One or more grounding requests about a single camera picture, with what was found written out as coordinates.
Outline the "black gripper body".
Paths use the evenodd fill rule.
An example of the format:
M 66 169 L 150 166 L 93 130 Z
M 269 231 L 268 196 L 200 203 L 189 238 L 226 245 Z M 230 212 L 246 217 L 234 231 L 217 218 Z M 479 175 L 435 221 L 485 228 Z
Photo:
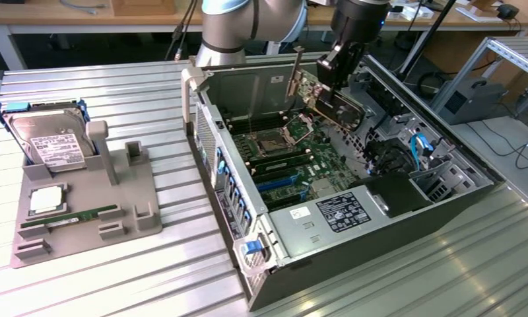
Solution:
M 337 44 L 372 42 L 384 25 L 389 1 L 337 1 L 330 29 Z

